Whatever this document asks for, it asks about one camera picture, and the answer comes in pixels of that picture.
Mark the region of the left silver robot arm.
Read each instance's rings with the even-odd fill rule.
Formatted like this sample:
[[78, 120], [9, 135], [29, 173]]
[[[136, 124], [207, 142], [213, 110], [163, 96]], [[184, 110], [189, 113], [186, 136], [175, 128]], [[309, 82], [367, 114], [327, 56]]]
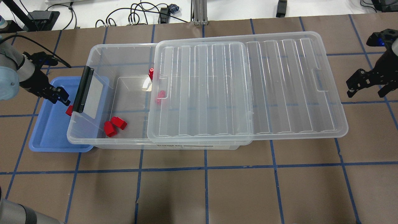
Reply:
[[[14, 46], [7, 42], [13, 37], [24, 38], [44, 51], [30, 55], [27, 52], [20, 53]], [[19, 88], [25, 89], [27, 92], [44, 98], [55, 104], [60, 101], [65, 106], [69, 106], [71, 101], [68, 99], [69, 94], [63, 87], [55, 87], [49, 83], [47, 75], [41, 71], [44, 65], [56, 66], [58, 63], [64, 64], [67, 68], [71, 68], [65, 60], [59, 57], [43, 45], [36, 41], [23, 36], [11, 35], [9, 37], [1, 37], [0, 45], [0, 98], [1, 100], [10, 100], [14, 98]]]

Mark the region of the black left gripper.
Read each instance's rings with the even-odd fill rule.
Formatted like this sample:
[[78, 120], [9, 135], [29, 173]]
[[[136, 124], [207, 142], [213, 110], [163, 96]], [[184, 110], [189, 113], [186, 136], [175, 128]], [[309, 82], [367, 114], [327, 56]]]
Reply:
[[33, 71], [28, 72], [30, 75], [25, 81], [20, 82], [20, 86], [24, 88], [27, 92], [30, 92], [40, 98], [44, 98], [52, 102], [53, 104], [60, 101], [64, 105], [69, 105], [71, 101], [68, 99], [69, 94], [63, 87], [54, 87], [49, 83], [47, 75], [41, 71], [44, 65], [56, 66], [58, 63], [62, 63], [68, 68], [68, 64], [62, 58], [56, 55], [46, 54], [44, 51], [37, 52], [30, 55], [28, 52], [23, 52], [24, 65], [31, 63], [33, 65]]

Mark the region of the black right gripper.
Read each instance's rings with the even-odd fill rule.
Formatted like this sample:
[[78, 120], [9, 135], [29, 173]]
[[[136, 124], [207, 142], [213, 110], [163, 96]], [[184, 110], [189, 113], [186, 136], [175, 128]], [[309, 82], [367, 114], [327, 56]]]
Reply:
[[385, 52], [376, 61], [372, 70], [358, 69], [347, 79], [347, 96], [352, 98], [359, 90], [382, 85], [377, 92], [380, 98], [385, 97], [398, 87], [398, 31], [385, 29], [372, 33], [366, 44], [370, 47], [385, 47]]

